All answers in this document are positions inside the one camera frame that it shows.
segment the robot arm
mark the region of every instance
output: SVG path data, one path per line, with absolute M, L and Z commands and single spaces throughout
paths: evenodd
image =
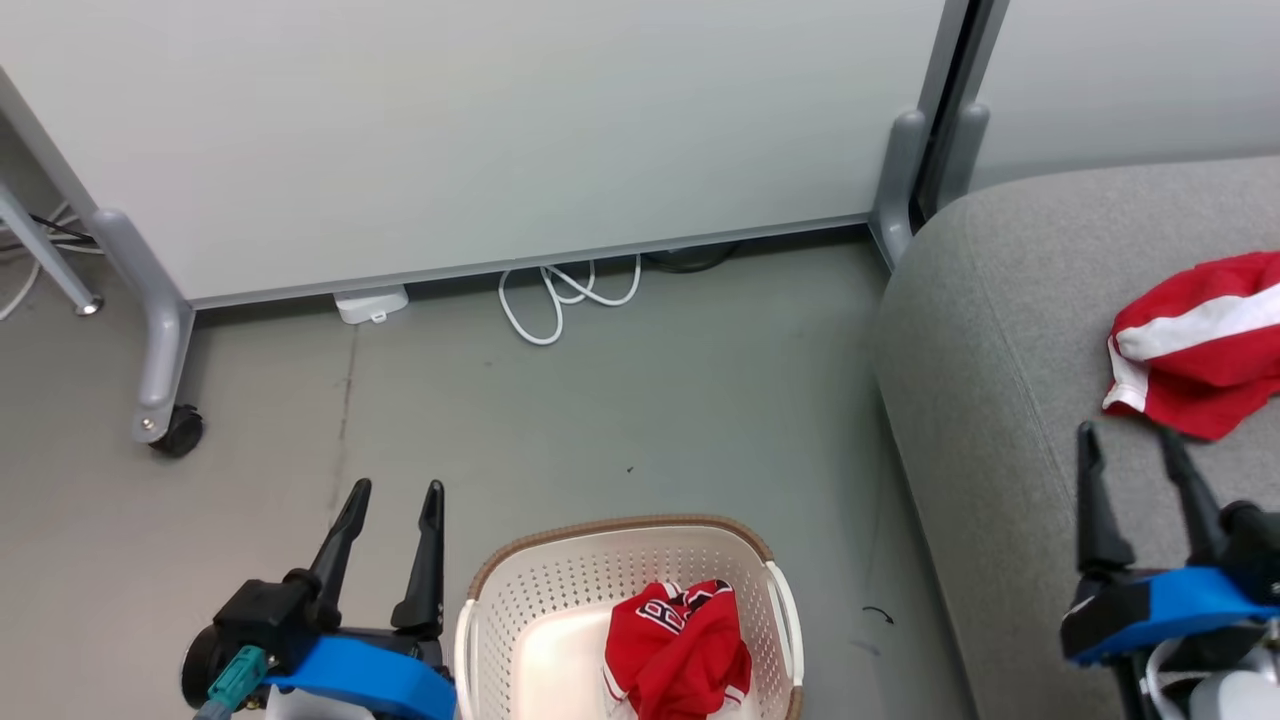
M 1080 582 L 1061 624 L 1066 659 L 1110 667 L 1130 720 L 1280 716 L 1280 514 L 1251 502 L 1219 512 L 1181 439 L 1161 428 L 1190 556 L 1181 569 L 1134 570 L 1093 427 L 1080 425 L 1076 439 Z M 1162 689 L 1161 671 L 1197 676 Z
M 343 628 L 338 611 L 351 546 L 372 483 L 352 488 L 311 568 L 279 583 L 247 580 L 196 637 L 182 691 L 197 717 L 268 706 L 285 720 L 452 720 L 457 696 L 440 651 L 444 486 L 431 482 L 419 546 L 393 629 Z

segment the gray sofa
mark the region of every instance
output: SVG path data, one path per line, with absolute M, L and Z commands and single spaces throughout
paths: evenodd
M 983 720 L 1121 716 L 1111 676 L 1059 651 L 1076 580 L 1075 427 L 1100 415 L 1121 307 L 1179 270 L 1256 250 L 1280 250 L 1280 158 L 988 188 L 943 209 L 902 258 L 876 368 Z M 1139 564 L 1181 565 L 1155 433 L 1120 418 L 1100 432 Z M 1221 502 L 1280 510 L 1280 398 L 1192 455 Z

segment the basket handle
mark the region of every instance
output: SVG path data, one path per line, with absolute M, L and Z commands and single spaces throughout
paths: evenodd
M 791 596 L 791 585 L 787 584 L 782 569 L 772 560 L 764 566 L 769 569 L 769 598 L 773 601 L 774 614 L 780 616 L 778 626 L 785 635 L 782 642 L 791 653 L 791 684 L 800 687 L 804 684 L 804 635 L 800 634 L 800 612 L 796 611 L 796 600 Z
M 472 615 L 476 601 L 467 600 L 458 614 L 458 628 L 453 634 L 453 685 L 458 692 L 458 714 L 462 720 L 475 720 L 475 706 L 471 697 L 471 660 L 472 660 Z

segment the white wall panel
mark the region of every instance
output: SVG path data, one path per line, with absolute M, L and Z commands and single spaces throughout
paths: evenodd
M 970 190 L 1079 168 L 1280 152 L 1280 3 L 1007 0 Z
M 191 300 L 870 210 L 943 0 L 12 0 L 0 65 Z

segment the teal cable connector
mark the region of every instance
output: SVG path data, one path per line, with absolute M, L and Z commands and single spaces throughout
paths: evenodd
M 195 720 L 227 720 L 248 693 L 266 678 L 266 652 L 247 644 L 236 653 L 221 675 L 209 687 L 209 702 L 200 707 Z

